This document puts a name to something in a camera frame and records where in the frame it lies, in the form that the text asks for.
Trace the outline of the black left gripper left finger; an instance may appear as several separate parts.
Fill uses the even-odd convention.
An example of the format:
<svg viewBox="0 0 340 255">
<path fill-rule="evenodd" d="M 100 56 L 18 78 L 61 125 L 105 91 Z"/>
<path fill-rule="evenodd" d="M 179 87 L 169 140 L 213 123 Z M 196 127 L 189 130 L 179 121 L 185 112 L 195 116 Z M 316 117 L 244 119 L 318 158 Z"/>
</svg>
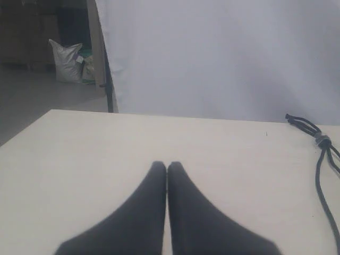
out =
<svg viewBox="0 0 340 255">
<path fill-rule="evenodd" d="M 56 254 L 161 254 L 166 211 L 166 167 L 152 163 L 146 177 L 111 215 L 63 242 Z"/>
</svg>

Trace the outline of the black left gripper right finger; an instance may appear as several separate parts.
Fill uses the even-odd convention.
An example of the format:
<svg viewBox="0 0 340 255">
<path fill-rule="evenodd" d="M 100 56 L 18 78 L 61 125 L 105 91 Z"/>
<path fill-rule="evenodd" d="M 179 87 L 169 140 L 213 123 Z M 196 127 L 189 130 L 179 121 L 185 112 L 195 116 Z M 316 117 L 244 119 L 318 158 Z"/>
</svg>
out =
<svg viewBox="0 0 340 255">
<path fill-rule="evenodd" d="M 216 208 L 180 162 L 169 165 L 167 178 L 173 254 L 280 254 L 275 243 Z"/>
</svg>

